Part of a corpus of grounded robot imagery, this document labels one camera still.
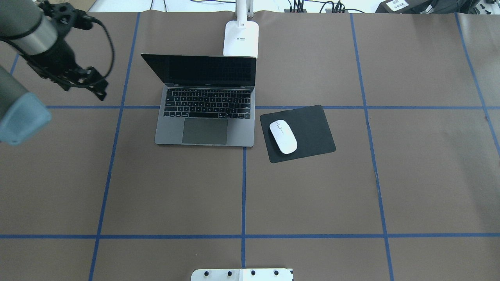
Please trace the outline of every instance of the laptop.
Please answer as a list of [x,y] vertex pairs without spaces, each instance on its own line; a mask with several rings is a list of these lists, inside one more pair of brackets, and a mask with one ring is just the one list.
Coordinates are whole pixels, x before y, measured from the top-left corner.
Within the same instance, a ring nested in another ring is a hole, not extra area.
[[164,84],[156,144],[254,146],[254,57],[141,56]]

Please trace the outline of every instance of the gray table surface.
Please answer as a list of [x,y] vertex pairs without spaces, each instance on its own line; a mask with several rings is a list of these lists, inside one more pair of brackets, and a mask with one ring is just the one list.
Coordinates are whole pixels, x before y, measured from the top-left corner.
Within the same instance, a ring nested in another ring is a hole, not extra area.
[[[53,120],[0,145],[1,280],[498,280],[500,17],[255,13],[256,113],[322,105],[334,153],[154,144],[162,83],[140,53],[222,55],[232,12],[99,13],[116,48],[101,102],[0,65]],[[72,30],[104,72],[102,30]]]

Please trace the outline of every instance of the label sticker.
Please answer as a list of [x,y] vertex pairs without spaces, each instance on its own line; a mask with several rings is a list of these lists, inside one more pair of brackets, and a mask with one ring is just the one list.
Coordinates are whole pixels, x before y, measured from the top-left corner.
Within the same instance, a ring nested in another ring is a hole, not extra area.
[[409,6],[405,0],[393,0],[387,3],[387,6],[393,11],[396,12],[398,10],[403,9],[404,7]]

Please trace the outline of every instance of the black laptop screen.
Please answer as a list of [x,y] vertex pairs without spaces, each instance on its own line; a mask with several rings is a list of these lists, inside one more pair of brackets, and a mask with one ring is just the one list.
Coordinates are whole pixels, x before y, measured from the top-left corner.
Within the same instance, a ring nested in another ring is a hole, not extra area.
[[165,84],[255,86],[254,57],[144,53],[141,56]]

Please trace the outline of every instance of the laptop trackpad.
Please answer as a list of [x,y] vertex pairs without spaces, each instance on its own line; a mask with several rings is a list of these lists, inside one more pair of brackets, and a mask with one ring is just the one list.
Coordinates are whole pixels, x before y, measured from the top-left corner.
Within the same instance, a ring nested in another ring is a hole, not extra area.
[[186,118],[183,144],[225,145],[228,138],[227,119]]

